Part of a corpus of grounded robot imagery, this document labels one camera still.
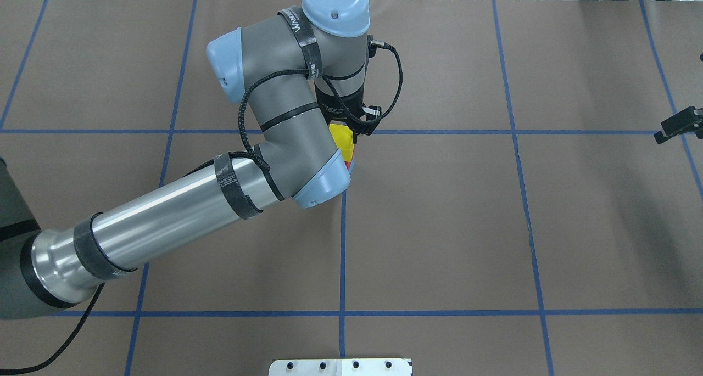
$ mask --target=blue joint cap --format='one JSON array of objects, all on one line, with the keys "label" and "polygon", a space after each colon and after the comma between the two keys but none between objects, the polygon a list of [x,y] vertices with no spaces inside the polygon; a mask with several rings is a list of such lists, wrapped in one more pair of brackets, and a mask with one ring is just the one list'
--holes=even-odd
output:
[{"label": "blue joint cap", "polygon": [[369,30],[369,0],[303,0],[305,16],[339,37],[359,37]]},{"label": "blue joint cap", "polygon": [[351,181],[342,151],[337,149],[330,160],[293,196],[293,200],[301,208],[308,209],[343,193]]},{"label": "blue joint cap", "polygon": [[242,101],[244,96],[242,28],[236,28],[210,41],[205,52],[227,98],[232,103]]}]

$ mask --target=cable connector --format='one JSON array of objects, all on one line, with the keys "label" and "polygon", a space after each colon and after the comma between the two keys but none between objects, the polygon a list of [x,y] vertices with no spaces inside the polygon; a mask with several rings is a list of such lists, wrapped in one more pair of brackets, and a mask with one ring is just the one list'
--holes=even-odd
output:
[{"label": "cable connector", "polygon": [[689,106],[661,123],[663,130],[655,133],[657,144],[661,144],[669,139],[683,135],[684,133],[695,133],[699,140],[703,140],[703,108],[696,109]]}]

